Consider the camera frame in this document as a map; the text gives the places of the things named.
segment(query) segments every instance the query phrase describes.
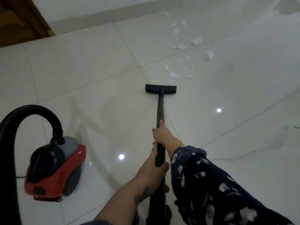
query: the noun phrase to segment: vacuum hose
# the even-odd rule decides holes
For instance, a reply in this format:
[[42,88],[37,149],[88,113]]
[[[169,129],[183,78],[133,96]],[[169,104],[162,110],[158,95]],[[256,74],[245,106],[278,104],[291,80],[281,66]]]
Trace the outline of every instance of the vacuum hose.
[[18,205],[17,180],[15,167],[15,138],[21,122],[30,115],[40,115],[46,118],[53,129],[51,144],[64,144],[62,125],[58,117],[49,109],[38,105],[21,106],[10,112],[0,123],[0,149],[2,158],[2,180],[6,182],[3,193],[9,196],[4,207],[3,215],[11,224],[21,225],[21,217]]

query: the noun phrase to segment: red plastic casing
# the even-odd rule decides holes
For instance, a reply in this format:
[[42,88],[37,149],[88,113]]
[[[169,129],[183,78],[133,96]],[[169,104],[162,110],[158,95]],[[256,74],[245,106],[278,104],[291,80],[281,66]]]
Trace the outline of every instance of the red plastic casing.
[[[77,151],[75,151],[66,161],[60,166],[60,168],[50,177],[44,178],[38,183],[32,183],[27,181],[29,168],[26,172],[24,189],[25,192],[30,195],[41,196],[43,198],[56,198],[62,196],[65,183],[71,174],[71,172],[79,166],[86,157],[86,151],[84,145],[79,145]],[[46,194],[38,195],[33,193],[35,187],[41,187],[46,190]]]

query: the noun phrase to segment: wrist tattoo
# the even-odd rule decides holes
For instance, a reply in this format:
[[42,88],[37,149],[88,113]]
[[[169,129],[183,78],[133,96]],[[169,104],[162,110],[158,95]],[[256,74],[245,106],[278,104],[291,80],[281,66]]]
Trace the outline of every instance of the wrist tattoo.
[[137,205],[139,205],[139,203],[141,203],[143,200],[145,200],[147,197],[148,197],[148,186],[144,189],[142,195],[141,194],[138,194],[136,196],[134,196],[134,202]]

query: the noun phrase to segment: person's right hand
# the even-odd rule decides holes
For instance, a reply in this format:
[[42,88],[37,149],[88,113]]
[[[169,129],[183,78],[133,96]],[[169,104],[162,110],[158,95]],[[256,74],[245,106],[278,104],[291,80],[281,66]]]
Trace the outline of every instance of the person's right hand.
[[159,128],[153,128],[152,132],[155,142],[160,143],[163,146],[165,141],[169,140],[173,136],[170,130],[168,130],[168,128],[165,127],[162,120],[159,121]]

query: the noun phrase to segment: glossy floor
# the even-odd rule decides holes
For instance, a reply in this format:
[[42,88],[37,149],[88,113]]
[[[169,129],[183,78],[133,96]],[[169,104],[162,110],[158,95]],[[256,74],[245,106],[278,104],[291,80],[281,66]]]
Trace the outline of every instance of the glossy floor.
[[[92,220],[135,175],[156,124],[157,98],[145,93],[146,83],[177,86],[165,96],[166,125],[209,159],[276,147],[213,161],[263,204],[300,223],[300,130],[285,131],[300,126],[300,0],[184,0],[182,6],[169,19],[159,12],[0,49],[0,118],[39,104],[59,117],[66,136],[87,147],[79,185],[60,203],[34,201],[18,179],[24,225]],[[179,28],[176,36],[170,23]],[[201,44],[190,44],[200,36]],[[208,51],[214,59],[207,60]],[[38,116],[20,125],[17,175],[51,131]],[[171,224],[183,224],[174,200],[171,191]],[[148,200],[138,211],[144,224]]]

